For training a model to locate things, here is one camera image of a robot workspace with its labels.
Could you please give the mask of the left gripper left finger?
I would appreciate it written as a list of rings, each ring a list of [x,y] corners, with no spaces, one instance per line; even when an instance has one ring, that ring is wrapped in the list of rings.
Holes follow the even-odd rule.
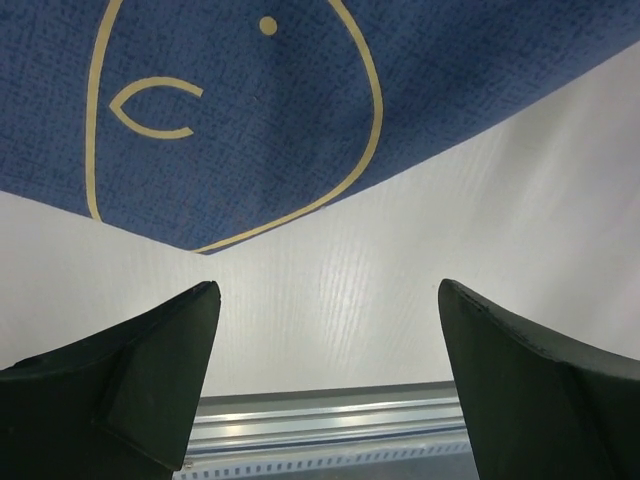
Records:
[[[170,479],[221,309],[213,281],[1,372],[4,479]]]

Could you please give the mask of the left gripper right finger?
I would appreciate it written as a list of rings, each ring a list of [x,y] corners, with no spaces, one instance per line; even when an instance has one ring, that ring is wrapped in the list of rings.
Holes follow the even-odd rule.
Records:
[[[638,478],[638,361],[450,279],[438,309],[480,478]]]

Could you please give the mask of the blue placemat cloth gold pattern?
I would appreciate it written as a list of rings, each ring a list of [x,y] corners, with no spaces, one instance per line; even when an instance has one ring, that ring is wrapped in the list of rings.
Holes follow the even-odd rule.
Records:
[[[1,188],[209,254],[638,39],[635,1],[5,1]]]

